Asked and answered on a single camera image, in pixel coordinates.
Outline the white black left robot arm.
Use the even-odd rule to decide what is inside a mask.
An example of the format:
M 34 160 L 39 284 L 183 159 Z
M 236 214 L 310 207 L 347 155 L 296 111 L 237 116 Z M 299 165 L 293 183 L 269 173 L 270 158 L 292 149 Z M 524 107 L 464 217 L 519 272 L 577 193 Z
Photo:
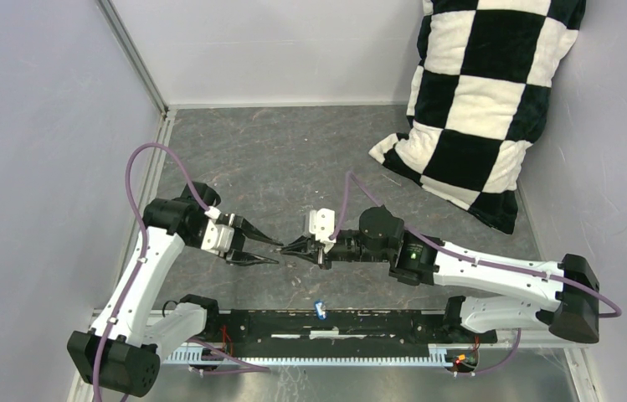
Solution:
M 220 201 L 207 184 L 194 183 L 177 198 L 155 198 L 145 207 L 136 248 L 105 309 L 89 330 L 73 332 L 67 342 L 80 377 L 94 390 L 142 397 L 181 344 L 195 337 L 211 341 L 222 332 L 218 302 L 203 296 L 183 296 L 172 312 L 152 326 L 147 323 L 167 273 L 185 248 L 230 265 L 272 263 L 244 251 L 244 243 L 280 242 L 244 217 L 221 212 Z

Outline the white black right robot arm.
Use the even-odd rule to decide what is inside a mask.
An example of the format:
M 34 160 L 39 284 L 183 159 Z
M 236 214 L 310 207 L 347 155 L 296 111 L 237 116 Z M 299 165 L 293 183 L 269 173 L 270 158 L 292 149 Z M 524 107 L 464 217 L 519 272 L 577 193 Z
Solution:
M 580 255 L 560 261 L 518 260 L 477 253 L 448 241 L 418 237 L 385 207 L 362 212 L 357 229 L 333 228 L 330 209 L 312 210 L 301 237 L 284 255 L 322 269 L 335 262 L 388 263 L 389 275 L 410 286 L 457 286 L 487 297 L 454 296 L 446 304 L 443 334 L 462 342 L 472 333 L 546 329 L 566 341 L 599 341 L 599 281 Z

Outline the blue plastic key tag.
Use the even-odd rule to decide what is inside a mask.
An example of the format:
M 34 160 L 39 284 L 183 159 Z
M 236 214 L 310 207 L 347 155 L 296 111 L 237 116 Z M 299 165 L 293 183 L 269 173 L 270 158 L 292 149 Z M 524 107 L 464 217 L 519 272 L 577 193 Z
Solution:
M 327 319 L 326 305 L 323 301 L 318 300 L 314 303 L 314 310 L 319 320 Z

